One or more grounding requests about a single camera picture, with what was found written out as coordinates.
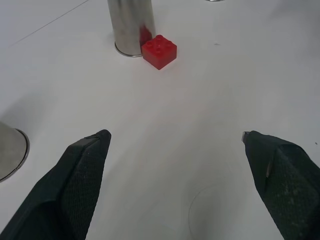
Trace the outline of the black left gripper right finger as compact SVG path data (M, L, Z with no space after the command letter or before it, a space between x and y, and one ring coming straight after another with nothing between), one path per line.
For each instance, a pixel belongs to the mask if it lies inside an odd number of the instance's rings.
M245 131L255 188L284 240L320 240L320 168L297 144Z

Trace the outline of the red toy building brick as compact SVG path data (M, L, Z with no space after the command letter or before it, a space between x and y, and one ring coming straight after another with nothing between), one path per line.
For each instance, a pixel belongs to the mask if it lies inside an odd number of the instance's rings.
M141 47L142 57L158 70L175 60L177 52L178 47L160 34Z

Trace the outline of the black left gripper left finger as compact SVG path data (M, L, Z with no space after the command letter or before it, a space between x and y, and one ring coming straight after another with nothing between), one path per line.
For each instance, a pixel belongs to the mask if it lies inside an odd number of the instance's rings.
M69 145L34 185L0 240L86 240L111 137L103 129Z

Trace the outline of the stainless steel cup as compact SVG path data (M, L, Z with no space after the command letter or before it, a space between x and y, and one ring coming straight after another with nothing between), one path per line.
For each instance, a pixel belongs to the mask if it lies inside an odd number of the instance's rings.
M22 130L0 121L0 183L21 168L29 151L28 136Z
M127 57L140 57L156 35L152 0L107 0L114 45Z

